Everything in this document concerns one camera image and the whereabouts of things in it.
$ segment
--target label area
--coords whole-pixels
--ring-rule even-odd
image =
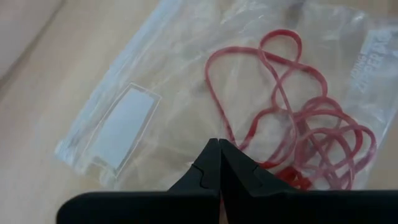
[[[361,53],[351,71],[351,86],[361,93],[368,91],[376,72],[384,59],[390,54],[398,58],[398,52],[390,52],[388,44],[392,39],[393,30],[370,30],[361,48]]]
[[[103,125],[91,145],[94,155],[118,170],[134,150],[157,101],[147,92],[129,88],[104,117]]]

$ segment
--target black holder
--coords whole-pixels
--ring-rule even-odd
[[[210,139],[166,192],[93,192],[66,202],[57,223],[397,223],[397,191],[301,191],[224,139]]]

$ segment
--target rubber band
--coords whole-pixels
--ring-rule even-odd
[[[278,36],[290,37],[297,44],[297,55],[294,60],[288,60],[263,50],[270,39]],[[275,174],[278,178],[288,182],[291,186],[308,190],[313,187],[312,183],[314,183],[314,181],[319,178],[325,178],[330,185],[330,189],[352,189],[355,175],[363,170],[374,158],[377,147],[376,137],[369,128],[358,124],[352,117],[343,112],[341,106],[335,100],[328,97],[328,84],[325,77],[316,68],[299,62],[302,56],[302,48],[302,40],[297,33],[291,30],[279,29],[265,35],[261,39],[257,49],[235,46],[217,50],[209,57],[205,65],[206,84],[221,116],[221,120],[224,123],[229,140],[242,151],[250,145],[253,137],[256,135],[258,123],[263,117],[276,113],[284,114],[289,117],[291,125],[287,128],[284,138],[270,158],[264,162],[259,162],[262,168],[270,169],[281,166],[287,162],[288,158],[292,157],[293,161],[291,165]],[[227,54],[248,54],[256,56],[268,71],[270,71],[276,81],[271,94],[271,106],[259,111],[258,114],[255,115],[248,133],[240,145],[236,143],[231,124],[214,91],[209,74],[211,64],[219,57]],[[279,76],[270,61],[287,66],[287,71]],[[293,111],[282,84],[297,70],[305,72],[317,80],[320,84],[321,95],[309,99],[304,103],[301,110]],[[282,95],[286,109],[283,109],[277,104],[277,92]],[[325,105],[332,109],[320,109],[321,106]],[[307,119],[318,115],[332,116],[336,117],[338,120],[333,128],[310,129],[307,124]],[[346,126],[341,126],[343,121],[347,124]],[[344,134],[347,132],[353,132],[355,136],[355,144],[352,148],[344,138]],[[315,138],[315,134],[322,134],[325,137],[323,139],[317,139]],[[363,146],[363,134],[369,136],[371,140],[370,146],[366,151],[366,155],[358,162],[355,162],[354,158],[361,151]],[[333,164],[328,155],[335,144],[341,146],[345,158]],[[319,155],[321,158],[319,164],[317,166],[309,164],[308,162],[311,158],[314,158],[316,155]],[[336,171],[344,166],[347,166],[348,170],[338,177]],[[301,170],[310,170],[312,174],[304,177]]]

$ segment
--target wooden table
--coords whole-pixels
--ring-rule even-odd
[[[66,199],[98,189],[54,157],[57,142],[158,0],[67,0],[0,89],[0,223],[53,223]],[[390,0],[341,1],[393,14]],[[398,123],[369,180],[396,189]]]

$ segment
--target table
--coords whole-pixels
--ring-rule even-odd
[[[53,223],[68,198],[99,189],[54,157],[58,140],[158,0],[66,0],[0,89],[0,223]],[[394,14],[394,0],[341,1]],[[398,121],[368,187],[396,189]]]

